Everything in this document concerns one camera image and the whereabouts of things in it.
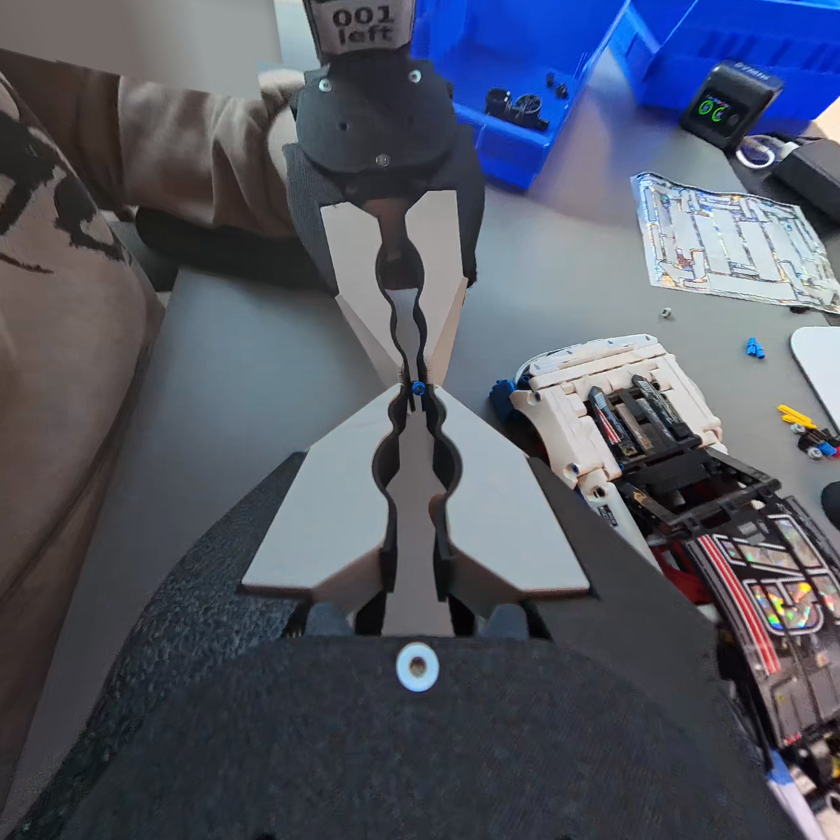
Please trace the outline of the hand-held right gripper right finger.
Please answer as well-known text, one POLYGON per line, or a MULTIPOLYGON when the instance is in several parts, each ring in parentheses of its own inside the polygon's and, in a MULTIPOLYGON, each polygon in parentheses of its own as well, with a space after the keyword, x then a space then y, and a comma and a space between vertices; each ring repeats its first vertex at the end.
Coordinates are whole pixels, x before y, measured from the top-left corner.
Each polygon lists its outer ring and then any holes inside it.
POLYGON ((523 613, 527 634, 541 606, 589 598, 530 457, 444 388, 427 388, 425 418, 440 485, 428 502, 434 584, 453 635, 477 635, 503 606, 523 613))

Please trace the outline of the black power adapter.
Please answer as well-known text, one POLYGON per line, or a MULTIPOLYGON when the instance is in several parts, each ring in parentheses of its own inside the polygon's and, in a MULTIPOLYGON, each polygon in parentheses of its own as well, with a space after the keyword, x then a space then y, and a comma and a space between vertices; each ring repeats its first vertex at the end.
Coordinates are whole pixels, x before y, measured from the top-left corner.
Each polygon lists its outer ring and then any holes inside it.
POLYGON ((776 162, 773 175, 839 224, 839 143, 831 139, 796 144, 776 162))

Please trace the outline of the blue plastic bin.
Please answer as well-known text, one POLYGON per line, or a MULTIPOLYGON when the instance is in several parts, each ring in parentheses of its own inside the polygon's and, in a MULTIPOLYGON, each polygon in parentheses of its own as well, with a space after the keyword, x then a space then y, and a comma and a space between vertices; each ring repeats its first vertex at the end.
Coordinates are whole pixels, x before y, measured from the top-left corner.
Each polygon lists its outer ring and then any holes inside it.
POLYGON ((628 2, 421 1, 413 55, 450 83, 485 175, 526 191, 541 172, 628 2), (546 132, 485 114, 486 94, 540 96, 546 132))
POLYGON ((640 106, 681 114, 724 60, 784 83, 758 130, 804 133, 839 96, 834 1, 634 1, 609 46, 640 106))

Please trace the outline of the person's left forearm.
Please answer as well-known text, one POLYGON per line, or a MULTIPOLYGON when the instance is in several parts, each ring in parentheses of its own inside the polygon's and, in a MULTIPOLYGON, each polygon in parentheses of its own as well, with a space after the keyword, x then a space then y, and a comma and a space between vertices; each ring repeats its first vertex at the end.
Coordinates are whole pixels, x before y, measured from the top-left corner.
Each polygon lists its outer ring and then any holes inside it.
POLYGON ((284 146, 297 141, 292 104, 303 73, 261 73, 246 99, 122 77, 119 199, 206 229, 296 236, 284 146))

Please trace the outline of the person's torso in beige sweatshirt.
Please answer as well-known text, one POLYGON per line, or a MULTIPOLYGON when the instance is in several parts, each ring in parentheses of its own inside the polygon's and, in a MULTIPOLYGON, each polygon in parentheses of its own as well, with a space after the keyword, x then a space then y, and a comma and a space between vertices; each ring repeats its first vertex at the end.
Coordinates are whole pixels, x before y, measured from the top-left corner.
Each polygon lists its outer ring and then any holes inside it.
POLYGON ((123 214, 119 77, 2 49, 1 779, 11 788, 162 321, 123 214))

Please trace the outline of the toy brick race car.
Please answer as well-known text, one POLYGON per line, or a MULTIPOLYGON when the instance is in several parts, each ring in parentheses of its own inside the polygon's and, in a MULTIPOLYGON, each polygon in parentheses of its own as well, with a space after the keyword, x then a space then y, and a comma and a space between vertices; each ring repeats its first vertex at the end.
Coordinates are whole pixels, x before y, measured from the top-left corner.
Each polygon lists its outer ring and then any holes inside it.
POLYGON ((781 483, 732 457, 676 357, 636 334, 533 357, 490 403, 702 613, 772 792, 838 838, 838 552, 781 483))

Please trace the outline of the black device with screen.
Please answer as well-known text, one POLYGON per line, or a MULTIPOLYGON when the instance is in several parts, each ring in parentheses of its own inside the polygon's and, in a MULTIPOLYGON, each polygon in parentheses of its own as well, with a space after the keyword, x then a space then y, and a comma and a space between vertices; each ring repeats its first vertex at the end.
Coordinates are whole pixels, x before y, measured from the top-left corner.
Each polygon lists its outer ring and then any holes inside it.
POLYGON ((723 60, 711 69, 679 126, 724 154, 734 154, 783 89, 780 77, 739 60, 723 60))

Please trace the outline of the cluster of small brick pieces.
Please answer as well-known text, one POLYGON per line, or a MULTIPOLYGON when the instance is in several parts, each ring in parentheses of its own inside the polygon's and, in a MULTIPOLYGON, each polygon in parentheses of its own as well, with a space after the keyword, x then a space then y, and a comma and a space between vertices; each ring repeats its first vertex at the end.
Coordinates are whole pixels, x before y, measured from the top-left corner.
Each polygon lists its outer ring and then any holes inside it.
POLYGON ((836 459, 839 457, 839 436, 828 428, 790 425, 798 449, 811 459, 836 459))

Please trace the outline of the black brick gear parts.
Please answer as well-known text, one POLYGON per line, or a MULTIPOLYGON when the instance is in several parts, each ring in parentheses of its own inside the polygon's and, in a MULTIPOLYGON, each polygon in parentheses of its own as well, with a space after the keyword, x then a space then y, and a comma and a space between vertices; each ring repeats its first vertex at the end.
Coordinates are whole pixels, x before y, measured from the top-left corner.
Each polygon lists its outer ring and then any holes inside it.
POLYGON ((525 130, 546 132, 549 121, 541 116, 542 100, 536 94, 524 94, 514 98, 504 88, 494 87, 488 90, 485 99, 485 114, 511 123, 525 130))

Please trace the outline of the grey desk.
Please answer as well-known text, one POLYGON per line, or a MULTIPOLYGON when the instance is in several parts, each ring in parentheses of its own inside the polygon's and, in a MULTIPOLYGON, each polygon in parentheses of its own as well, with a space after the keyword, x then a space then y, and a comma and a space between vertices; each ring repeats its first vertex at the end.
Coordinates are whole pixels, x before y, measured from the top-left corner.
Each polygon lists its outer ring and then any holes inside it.
MULTIPOLYGON (((490 207, 444 388, 485 358, 640 331, 628 234, 549 245, 535 205, 490 207)), ((187 328, 175 283, 126 414, 4 817, 13 838, 800 838, 739 736, 709 620, 539 458, 591 581, 455 636, 434 584, 420 257, 374 199, 408 408, 382 635, 240 582, 307 450, 384 386, 335 295, 227 279, 241 312, 187 328)))

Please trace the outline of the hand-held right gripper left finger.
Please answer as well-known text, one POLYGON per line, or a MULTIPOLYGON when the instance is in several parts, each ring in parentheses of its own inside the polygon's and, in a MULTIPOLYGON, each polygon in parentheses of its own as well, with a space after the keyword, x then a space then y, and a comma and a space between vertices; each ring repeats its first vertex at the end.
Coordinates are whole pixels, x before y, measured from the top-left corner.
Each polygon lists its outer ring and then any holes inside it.
POLYGON ((389 486, 401 467, 408 395, 394 385, 313 444, 241 582, 249 595, 352 616, 382 635, 397 570, 398 513, 389 486))

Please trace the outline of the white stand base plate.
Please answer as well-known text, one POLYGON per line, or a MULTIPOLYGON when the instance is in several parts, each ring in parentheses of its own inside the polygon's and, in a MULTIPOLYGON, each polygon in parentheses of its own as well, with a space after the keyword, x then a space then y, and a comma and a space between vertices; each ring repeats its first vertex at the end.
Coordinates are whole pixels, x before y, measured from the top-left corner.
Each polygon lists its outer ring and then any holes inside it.
POLYGON ((839 430, 839 328, 803 327, 790 339, 794 361, 839 430))

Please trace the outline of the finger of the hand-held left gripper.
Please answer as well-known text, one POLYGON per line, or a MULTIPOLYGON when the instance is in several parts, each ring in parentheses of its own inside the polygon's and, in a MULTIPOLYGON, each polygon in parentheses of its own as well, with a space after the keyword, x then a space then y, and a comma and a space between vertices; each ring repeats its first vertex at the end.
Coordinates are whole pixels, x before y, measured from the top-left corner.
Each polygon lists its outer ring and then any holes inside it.
POLYGON ((456 191, 426 192, 406 212, 405 222, 408 239, 423 268, 423 287, 417 303, 425 322, 422 358, 426 380, 441 386, 452 358, 467 291, 456 191))
POLYGON ((374 216, 351 203, 324 206, 322 223, 345 321, 384 386, 404 381, 405 354, 395 337, 393 301, 377 278, 382 231, 374 216))

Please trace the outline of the shiny sticker sheet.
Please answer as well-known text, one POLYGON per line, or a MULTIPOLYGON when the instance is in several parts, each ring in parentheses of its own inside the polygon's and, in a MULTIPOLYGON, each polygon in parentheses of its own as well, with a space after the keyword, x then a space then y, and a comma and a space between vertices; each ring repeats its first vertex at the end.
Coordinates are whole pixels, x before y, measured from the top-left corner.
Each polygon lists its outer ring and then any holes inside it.
POLYGON ((631 186, 652 287, 838 316, 838 278, 798 206, 653 172, 631 186))

